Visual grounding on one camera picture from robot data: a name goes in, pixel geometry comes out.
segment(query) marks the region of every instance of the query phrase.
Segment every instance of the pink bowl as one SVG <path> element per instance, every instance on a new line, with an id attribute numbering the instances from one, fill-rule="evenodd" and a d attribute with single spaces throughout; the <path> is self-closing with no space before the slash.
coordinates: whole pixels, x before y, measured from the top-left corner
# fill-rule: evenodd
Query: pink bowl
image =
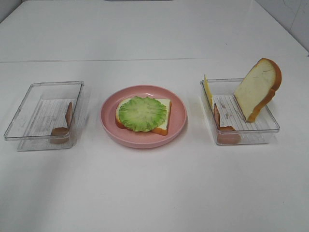
<path id="1" fill-rule="evenodd" d="M 119 102 L 134 96 L 166 98 L 171 100 L 169 127 L 167 135 L 152 132 L 134 132 L 118 128 L 115 123 L 115 111 Z M 101 108 L 101 122 L 103 128 L 116 142 L 133 148 L 153 148 L 172 141 L 183 129 L 187 120 L 187 111 L 180 98 L 171 91 L 157 86 L 132 86 L 112 94 Z"/>

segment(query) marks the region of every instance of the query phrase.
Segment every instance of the clear plastic container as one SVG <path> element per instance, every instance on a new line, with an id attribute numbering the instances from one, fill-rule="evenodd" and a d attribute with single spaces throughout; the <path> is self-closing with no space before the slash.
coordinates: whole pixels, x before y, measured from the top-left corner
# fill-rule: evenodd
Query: clear plastic container
<path id="1" fill-rule="evenodd" d="M 217 125 L 210 101 L 202 87 L 202 101 L 211 132 L 217 145 L 267 144 L 280 127 L 267 105 L 263 107 L 255 122 L 247 122 L 234 96 L 236 87 L 243 79 L 208 80 L 212 93 L 213 105 L 217 105 L 220 113 L 220 125 Z M 235 130 L 221 130 L 220 127 L 232 126 Z"/>
<path id="2" fill-rule="evenodd" d="M 76 142 L 83 105 L 82 81 L 32 84 L 4 134 L 18 151 L 70 148 Z M 70 120 L 66 114 L 70 110 Z M 61 128 L 61 133 L 53 132 Z"/>

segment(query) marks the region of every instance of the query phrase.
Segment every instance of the white tabletop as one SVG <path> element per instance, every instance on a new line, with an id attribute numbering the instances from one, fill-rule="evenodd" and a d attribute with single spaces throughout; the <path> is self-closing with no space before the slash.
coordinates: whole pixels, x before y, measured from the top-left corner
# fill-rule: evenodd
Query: white tabletop
<path id="1" fill-rule="evenodd" d="M 71 149 L 17 152 L 0 140 L 0 231 L 309 231 L 308 58 L 275 58 L 282 85 L 269 107 L 281 130 L 267 145 L 217 146 L 201 102 L 209 79 L 244 77 L 259 58 L 0 64 L 0 131 L 28 86 L 83 80 L 86 126 Z M 185 103 L 172 142 L 114 142 L 99 111 L 114 92 L 162 86 Z"/>
<path id="2" fill-rule="evenodd" d="M 0 62 L 308 55 L 254 0 L 30 0 L 0 41 Z"/>

